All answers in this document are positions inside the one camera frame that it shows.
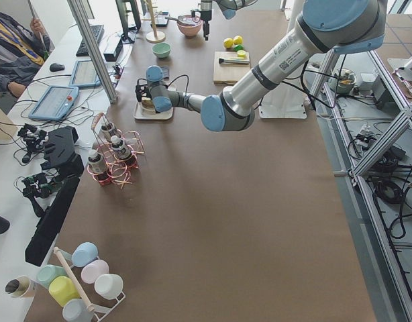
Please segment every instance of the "pink bowl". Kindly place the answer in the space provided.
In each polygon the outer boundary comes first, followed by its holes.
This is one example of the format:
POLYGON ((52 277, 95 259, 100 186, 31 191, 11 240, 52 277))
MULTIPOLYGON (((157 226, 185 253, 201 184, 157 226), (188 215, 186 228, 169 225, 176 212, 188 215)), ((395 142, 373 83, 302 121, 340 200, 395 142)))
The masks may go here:
POLYGON ((200 18, 194 18, 195 25, 181 25, 179 21, 176 23, 179 30, 186 36, 186 37, 193 37, 197 35, 203 25, 203 21, 200 18))

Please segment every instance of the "jacket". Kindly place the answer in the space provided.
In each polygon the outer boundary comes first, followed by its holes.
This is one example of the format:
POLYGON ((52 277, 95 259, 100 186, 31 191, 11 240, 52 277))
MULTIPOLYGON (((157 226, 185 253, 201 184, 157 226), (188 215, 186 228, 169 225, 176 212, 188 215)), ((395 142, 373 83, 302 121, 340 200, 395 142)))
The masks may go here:
MULTIPOLYGON (((29 44, 37 55, 44 57, 42 42, 35 37, 33 32, 25 29, 11 16, 1 12, 0 21, 3 21, 15 35, 29 44)), ((49 50, 50 39, 47 35, 44 36, 44 42, 46 49, 49 50)), ((18 48, 0 38, 0 92, 6 92, 7 85, 10 82, 17 82, 25 86, 29 85, 40 67, 18 48)))

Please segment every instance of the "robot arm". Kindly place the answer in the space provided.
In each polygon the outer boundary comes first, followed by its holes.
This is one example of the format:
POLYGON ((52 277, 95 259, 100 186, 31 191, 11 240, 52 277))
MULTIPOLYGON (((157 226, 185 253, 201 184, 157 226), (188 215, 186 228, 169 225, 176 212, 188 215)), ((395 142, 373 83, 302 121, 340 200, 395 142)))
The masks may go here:
POLYGON ((332 48, 338 54, 378 48, 386 6, 387 0, 308 0, 294 29, 234 86, 208 97, 175 94, 167 90, 161 69, 151 66, 146 78, 152 101, 157 111, 172 106, 200 111, 203 125, 211 131, 246 129, 254 120, 253 105, 312 55, 332 48))
MULTIPOLYGON (((253 5, 258 0, 214 0, 222 11, 226 19, 231 19, 236 14, 236 10, 243 7, 253 5)), ((212 0, 201 0, 200 2, 200 18, 203 20, 203 37, 205 40, 209 38, 209 21, 212 20, 212 0)))

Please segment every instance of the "green bowl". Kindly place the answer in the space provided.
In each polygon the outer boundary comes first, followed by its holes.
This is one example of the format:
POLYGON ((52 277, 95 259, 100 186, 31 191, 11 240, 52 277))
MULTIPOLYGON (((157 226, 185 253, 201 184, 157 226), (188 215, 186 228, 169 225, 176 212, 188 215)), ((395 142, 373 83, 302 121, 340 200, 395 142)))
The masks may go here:
POLYGON ((152 52, 157 58, 166 58, 170 54, 170 45, 166 42, 155 44, 152 47, 152 52))

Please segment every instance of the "white desk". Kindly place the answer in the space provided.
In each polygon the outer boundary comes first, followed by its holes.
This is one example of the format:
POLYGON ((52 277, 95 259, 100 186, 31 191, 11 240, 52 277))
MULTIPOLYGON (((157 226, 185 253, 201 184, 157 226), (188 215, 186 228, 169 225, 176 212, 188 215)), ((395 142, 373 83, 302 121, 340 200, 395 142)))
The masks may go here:
MULTIPOLYGON (((116 34, 109 32, 107 26, 105 26, 105 35, 103 36, 100 45, 101 50, 106 47, 108 36, 116 36, 116 34)), ((49 59, 47 59, 43 67, 37 73, 35 79, 52 75, 71 74, 75 60, 89 59, 88 57, 79 58, 74 55, 81 39, 81 35, 76 26, 69 28, 59 45, 57 45, 49 59), (53 62, 65 65, 66 69, 61 72, 50 72, 49 66, 53 62)), ((131 46, 125 45, 119 56, 119 63, 122 66, 128 59, 130 52, 131 46)), ((113 64, 114 63, 107 63, 110 71, 112 71, 113 64)), ((19 98, 19 101, 26 99, 38 100, 43 95, 47 85, 68 85, 69 79, 69 76, 47 78, 42 80, 46 85, 39 82, 33 82, 28 87, 28 91, 25 91, 19 98)), ((88 106, 94 114, 97 114, 100 111, 106 112, 110 106, 106 93, 101 87, 95 90, 81 90, 74 106, 78 106, 80 102, 85 101, 87 98, 88 105, 84 104, 83 106, 88 106), (97 94, 88 98, 93 91, 97 94)), ((29 105, 28 102, 22 102, 15 105, 8 114, 9 118, 15 124, 19 125, 23 125, 24 123, 40 125, 41 122, 32 121, 31 119, 21 116, 21 112, 23 112, 23 115, 25 116, 28 115, 34 106, 34 103, 26 109, 29 105)), ((79 135, 77 144, 82 147, 91 147, 94 143, 94 135, 91 131, 91 120, 92 118, 80 125, 67 124, 76 127, 79 135)), ((46 131, 51 131, 53 129, 53 127, 45 128, 46 131)), ((0 235, 0 321, 8 322, 23 321, 25 314, 32 303, 32 299, 11 298, 5 293, 7 282, 21 275, 36 279, 36 274, 40 269, 37 266, 26 263, 24 257, 25 248, 29 244, 36 230, 36 225, 39 219, 35 216, 29 200, 23 197, 23 195, 15 189, 13 183, 18 176, 29 176, 41 172, 40 164, 45 160, 42 155, 39 155, 28 165, 20 166, 17 160, 13 158, 14 151, 18 149, 19 147, 15 144, 0 146, 0 216, 8 219, 11 223, 9 230, 0 235)), ((87 161, 87 151, 87 149, 82 148, 77 148, 76 151, 83 157, 84 164, 86 164, 87 161)), ((17 156, 21 159, 23 152, 20 152, 17 156)), ((38 199, 38 202, 41 204, 42 208, 45 208, 52 202, 52 198, 38 199)))

